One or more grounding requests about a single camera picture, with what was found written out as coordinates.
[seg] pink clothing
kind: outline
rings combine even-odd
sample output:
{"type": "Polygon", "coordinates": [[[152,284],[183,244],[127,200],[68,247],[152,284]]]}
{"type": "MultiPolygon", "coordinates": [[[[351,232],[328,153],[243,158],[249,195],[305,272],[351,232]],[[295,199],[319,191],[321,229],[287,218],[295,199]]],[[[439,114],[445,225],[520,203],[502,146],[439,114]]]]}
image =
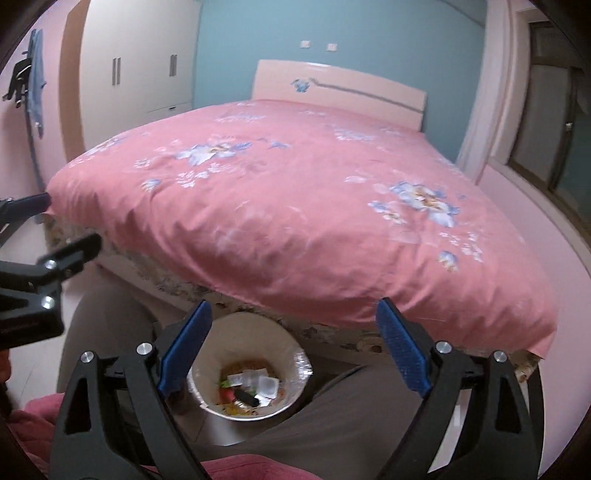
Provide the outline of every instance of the pink clothing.
{"type": "MultiPolygon", "coordinates": [[[[44,474],[49,472],[51,441],[63,394],[29,402],[15,411],[8,427],[29,458],[44,474]]],[[[213,480],[321,480],[311,473],[274,462],[258,455],[237,455],[203,462],[213,480]]]]}
{"type": "Polygon", "coordinates": [[[511,222],[424,135],[303,103],[199,109],[93,148],[51,212],[181,278],[339,328],[390,297],[435,339],[544,356],[557,305],[511,222]]]}

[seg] white headboard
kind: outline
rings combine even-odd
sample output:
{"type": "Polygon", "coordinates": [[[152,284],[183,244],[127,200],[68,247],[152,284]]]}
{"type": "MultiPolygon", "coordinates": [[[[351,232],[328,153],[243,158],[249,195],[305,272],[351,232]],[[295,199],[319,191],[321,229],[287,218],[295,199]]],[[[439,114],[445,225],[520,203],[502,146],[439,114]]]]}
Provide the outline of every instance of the white headboard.
{"type": "Polygon", "coordinates": [[[338,107],[418,131],[427,94],[402,83],[331,65],[260,60],[252,99],[338,107]]]}

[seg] person's leg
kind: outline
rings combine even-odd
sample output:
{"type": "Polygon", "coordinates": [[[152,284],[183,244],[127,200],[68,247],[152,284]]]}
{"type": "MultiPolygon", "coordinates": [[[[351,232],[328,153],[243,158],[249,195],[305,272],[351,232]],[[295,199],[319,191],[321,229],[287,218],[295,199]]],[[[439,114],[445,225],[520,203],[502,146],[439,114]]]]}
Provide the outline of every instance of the person's leg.
{"type": "Polygon", "coordinates": [[[421,401],[395,366],[363,367],[326,385],[307,407],[253,439],[193,449],[199,461],[253,453],[323,480],[374,480],[421,401]]]}
{"type": "Polygon", "coordinates": [[[64,392],[76,362],[86,351],[101,358],[131,353],[143,342],[153,342],[158,320],[125,290],[101,287],[78,304],[61,355],[57,391],[64,392]]]}

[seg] blue garment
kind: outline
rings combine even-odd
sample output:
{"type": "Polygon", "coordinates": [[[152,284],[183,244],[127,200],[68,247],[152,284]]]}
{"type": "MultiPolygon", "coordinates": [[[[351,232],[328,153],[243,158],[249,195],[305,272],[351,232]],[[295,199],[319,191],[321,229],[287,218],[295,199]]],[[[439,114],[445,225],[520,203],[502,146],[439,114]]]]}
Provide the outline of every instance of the blue garment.
{"type": "Polygon", "coordinates": [[[33,60],[29,77],[28,112],[39,131],[39,137],[43,138],[41,94],[43,87],[47,84],[43,73],[43,30],[33,30],[31,33],[28,56],[33,60]]]}

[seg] floral bed skirt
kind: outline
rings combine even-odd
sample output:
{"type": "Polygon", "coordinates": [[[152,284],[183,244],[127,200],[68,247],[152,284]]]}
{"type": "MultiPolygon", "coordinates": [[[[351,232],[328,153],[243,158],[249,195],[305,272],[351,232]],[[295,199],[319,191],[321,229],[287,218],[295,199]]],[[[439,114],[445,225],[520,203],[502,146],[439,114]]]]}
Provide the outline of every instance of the floral bed skirt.
{"type": "MultiPolygon", "coordinates": [[[[49,215],[44,216],[46,242],[50,250],[64,247],[81,236],[93,233],[89,228],[69,225],[49,215]]],[[[377,330],[337,329],[326,325],[311,324],[305,320],[292,318],[277,312],[244,303],[206,287],[183,281],[166,268],[145,255],[119,250],[103,232],[103,251],[98,259],[108,270],[135,284],[148,293],[156,293],[158,298],[181,309],[190,309],[196,303],[207,300],[213,308],[214,318],[234,312],[252,312],[278,322],[286,328],[308,351],[316,355],[348,362],[351,364],[381,364],[391,361],[377,330]],[[109,268],[109,265],[125,265],[109,268]]],[[[485,352],[468,352],[471,355],[486,355],[485,352]]],[[[521,351],[510,354],[519,381],[526,381],[535,371],[540,358],[530,352],[521,351]]]]}

